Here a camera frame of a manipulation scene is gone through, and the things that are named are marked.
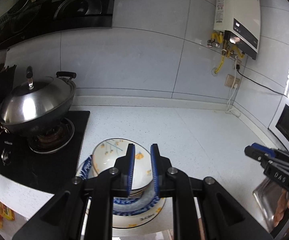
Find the white bowl orange flowers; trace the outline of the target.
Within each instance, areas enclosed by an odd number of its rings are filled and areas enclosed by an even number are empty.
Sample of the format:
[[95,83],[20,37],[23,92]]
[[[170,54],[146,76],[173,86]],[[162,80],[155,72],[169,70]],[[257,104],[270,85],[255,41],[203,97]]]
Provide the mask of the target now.
[[147,187],[153,179],[150,153],[136,142],[112,138],[100,142],[92,153],[92,174],[98,176],[100,172],[113,167],[119,157],[127,153],[129,144],[135,145],[134,173],[132,177],[132,191],[137,192]]

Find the black stove top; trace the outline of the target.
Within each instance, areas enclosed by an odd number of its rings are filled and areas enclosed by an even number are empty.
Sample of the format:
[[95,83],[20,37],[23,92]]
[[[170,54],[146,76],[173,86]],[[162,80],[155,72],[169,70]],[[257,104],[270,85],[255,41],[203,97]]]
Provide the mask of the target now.
[[76,174],[89,111],[69,111],[40,134],[0,129],[0,175],[46,193],[56,193]]

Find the white gas water heater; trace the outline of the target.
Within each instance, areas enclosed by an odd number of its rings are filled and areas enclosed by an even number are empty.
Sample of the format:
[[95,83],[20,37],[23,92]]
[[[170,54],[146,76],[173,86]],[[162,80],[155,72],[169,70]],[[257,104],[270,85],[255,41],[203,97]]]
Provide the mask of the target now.
[[253,60],[257,58],[260,32],[260,0],[216,0],[214,31]]

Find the blue rimmed white plate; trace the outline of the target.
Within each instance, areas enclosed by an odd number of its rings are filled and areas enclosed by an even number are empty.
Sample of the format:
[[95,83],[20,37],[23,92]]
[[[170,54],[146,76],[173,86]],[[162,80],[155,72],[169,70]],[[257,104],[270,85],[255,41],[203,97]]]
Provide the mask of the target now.
[[[76,176],[82,179],[93,178],[92,156],[90,155],[77,169]],[[140,194],[128,198],[113,199],[113,215],[135,216],[149,211],[160,198],[154,190],[154,183],[151,182]]]

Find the white bowl gold rim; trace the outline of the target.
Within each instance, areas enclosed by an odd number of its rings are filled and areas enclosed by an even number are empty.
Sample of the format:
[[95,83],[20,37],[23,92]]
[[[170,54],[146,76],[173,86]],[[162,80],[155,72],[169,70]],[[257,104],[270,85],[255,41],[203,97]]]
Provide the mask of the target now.
[[[96,173],[95,169],[93,167],[91,167],[89,170],[89,174],[88,174],[87,178],[90,179],[90,178],[93,178],[94,176],[97,176],[97,173]],[[140,189],[132,190],[129,196],[134,197],[134,196],[141,195],[148,187],[149,187],[149,184],[140,188]]]

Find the large yellow bear plate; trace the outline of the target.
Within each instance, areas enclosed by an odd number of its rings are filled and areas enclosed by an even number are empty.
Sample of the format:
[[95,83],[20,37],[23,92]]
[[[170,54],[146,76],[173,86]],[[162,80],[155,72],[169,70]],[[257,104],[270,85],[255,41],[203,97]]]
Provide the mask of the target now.
[[[93,177],[92,174],[92,156],[89,156],[78,167],[76,176],[82,179]],[[134,216],[118,216],[112,215],[112,227],[114,229],[131,229],[142,226],[153,220],[162,211],[166,202],[166,198],[161,198],[153,201],[153,206],[144,213]]]

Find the black wok steel lid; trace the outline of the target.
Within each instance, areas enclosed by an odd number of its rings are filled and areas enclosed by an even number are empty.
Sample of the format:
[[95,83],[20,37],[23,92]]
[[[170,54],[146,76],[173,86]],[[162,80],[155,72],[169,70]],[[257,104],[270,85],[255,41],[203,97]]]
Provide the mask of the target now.
[[55,77],[34,78],[15,87],[0,104],[0,125],[9,133],[38,133],[61,119],[70,109],[76,91],[75,72],[56,72]]

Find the beige wall socket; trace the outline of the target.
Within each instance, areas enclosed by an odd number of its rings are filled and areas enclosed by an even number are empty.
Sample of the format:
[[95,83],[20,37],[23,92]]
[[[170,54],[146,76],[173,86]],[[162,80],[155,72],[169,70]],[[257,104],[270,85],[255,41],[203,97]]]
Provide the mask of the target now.
[[225,80],[225,86],[227,87],[233,87],[233,88],[238,88],[240,85],[241,80],[233,75],[228,74],[227,78]]

